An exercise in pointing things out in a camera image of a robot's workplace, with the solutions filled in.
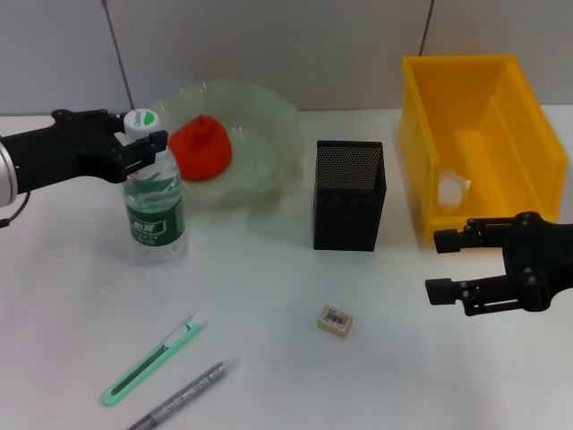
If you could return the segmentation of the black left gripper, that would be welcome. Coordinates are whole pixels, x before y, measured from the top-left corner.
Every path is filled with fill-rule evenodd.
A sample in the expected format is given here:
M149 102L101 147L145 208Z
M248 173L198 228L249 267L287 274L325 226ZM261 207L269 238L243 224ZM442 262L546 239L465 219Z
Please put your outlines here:
M24 194L81 176L118 184L124 181L124 168L133 180L157 174L168 133L159 130L133 137L124 129L125 116L105 109L58 109L52 112L55 122L49 127L3 137L2 149L10 158L17 192ZM122 133L122 143L117 133Z

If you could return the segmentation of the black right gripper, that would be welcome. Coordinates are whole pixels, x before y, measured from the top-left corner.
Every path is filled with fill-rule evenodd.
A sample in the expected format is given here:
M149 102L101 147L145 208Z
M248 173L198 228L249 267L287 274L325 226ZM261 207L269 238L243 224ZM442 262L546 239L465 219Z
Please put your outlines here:
M545 311L555 296L572 288L572 226L548 222L536 212L515 218L472 218L460 231L435 231L433 240L438 254L499 248L508 276L428 279L425 288L432 305L459 301L466 316L521 308Z

